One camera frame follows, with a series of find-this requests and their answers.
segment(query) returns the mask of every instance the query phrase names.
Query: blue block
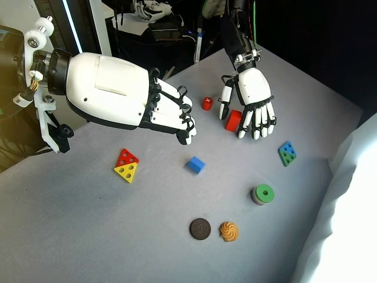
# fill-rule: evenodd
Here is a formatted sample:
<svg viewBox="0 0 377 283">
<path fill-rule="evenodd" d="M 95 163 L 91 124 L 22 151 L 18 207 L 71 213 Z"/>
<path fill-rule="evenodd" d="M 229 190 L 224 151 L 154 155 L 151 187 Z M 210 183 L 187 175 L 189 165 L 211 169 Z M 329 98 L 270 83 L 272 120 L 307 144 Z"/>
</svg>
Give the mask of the blue block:
<svg viewBox="0 0 377 283">
<path fill-rule="evenodd" d="M 279 148 L 280 151 L 286 152 L 288 154 L 291 154 L 293 156 L 297 156 L 295 149 L 293 148 L 292 144 L 289 142 L 285 143 L 281 148 Z"/>
<path fill-rule="evenodd" d="M 196 173 L 200 173 L 206 164 L 201 161 L 198 157 L 191 158 L 190 162 L 188 163 L 189 168 L 193 169 Z"/>
</svg>

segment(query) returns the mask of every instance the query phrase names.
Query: red triangle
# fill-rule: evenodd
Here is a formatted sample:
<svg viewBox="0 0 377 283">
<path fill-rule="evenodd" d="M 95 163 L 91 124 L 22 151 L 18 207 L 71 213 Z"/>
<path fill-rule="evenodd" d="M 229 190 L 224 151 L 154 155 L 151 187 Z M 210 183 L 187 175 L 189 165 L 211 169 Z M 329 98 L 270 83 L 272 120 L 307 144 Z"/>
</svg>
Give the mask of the red triangle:
<svg viewBox="0 0 377 283">
<path fill-rule="evenodd" d="M 123 149 L 122 152 L 120 153 L 116 167 L 119 167 L 125 164 L 130 164 L 133 162 L 139 163 L 138 158 L 134 156 L 132 153 L 130 153 L 127 149 Z"/>
</svg>

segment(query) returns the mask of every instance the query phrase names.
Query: green spool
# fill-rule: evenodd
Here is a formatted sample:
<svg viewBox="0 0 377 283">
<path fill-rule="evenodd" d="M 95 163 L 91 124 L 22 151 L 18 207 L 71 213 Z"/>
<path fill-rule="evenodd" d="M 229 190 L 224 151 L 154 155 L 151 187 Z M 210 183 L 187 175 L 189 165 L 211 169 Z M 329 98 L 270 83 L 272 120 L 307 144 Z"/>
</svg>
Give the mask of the green spool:
<svg viewBox="0 0 377 283">
<path fill-rule="evenodd" d="M 262 184 L 255 188 L 255 197 L 262 203 L 269 203 L 274 199 L 275 194 L 270 186 Z"/>
</svg>

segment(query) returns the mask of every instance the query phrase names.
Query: gray tabletop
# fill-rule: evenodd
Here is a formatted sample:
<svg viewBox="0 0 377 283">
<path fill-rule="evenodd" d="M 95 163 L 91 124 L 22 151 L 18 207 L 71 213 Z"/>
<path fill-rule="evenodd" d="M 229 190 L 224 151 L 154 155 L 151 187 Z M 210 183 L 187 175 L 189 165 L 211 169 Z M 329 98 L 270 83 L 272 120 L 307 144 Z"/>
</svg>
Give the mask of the gray tabletop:
<svg viewBox="0 0 377 283">
<path fill-rule="evenodd" d="M 260 69 L 275 95 L 274 133 L 239 140 L 218 120 L 223 50 L 169 80 L 186 85 L 198 135 L 175 136 L 88 123 L 66 154 L 29 157 L 0 175 L 0 282 L 287 282 L 313 225 L 331 158 L 361 116 L 357 106 L 268 51 Z M 242 110 L 237 97 L 232 108 Z M 297 159 L 284 167 L 277 149 L 291 141 Z M 113 167 L 125 147 L 140 159 L 133 184 Z M 196 175 L 186 163 L 206 163 Z M 255 205 L 266 183 L 275 200 Z M 211 235 L 191 237 L 206 218 Z M 239 239 L 224 242 L 224 221 Z"/>
</svg>

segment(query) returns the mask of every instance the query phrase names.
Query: green triangle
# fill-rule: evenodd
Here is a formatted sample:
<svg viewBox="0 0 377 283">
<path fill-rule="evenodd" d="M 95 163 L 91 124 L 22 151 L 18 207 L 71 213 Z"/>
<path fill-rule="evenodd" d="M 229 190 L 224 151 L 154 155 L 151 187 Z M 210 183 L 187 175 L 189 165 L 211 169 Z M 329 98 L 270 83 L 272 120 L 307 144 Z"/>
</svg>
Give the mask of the green triangle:
<svg viewBox="0 0 377 283">
<path fill-rule="evenodd" d="M 293 154 L 287 153 L 283 150 L 279 150 L 279 155 L 285 167 L 290 165 L 296 159 L 296 156 L 294 156 Z"/>
</svg>

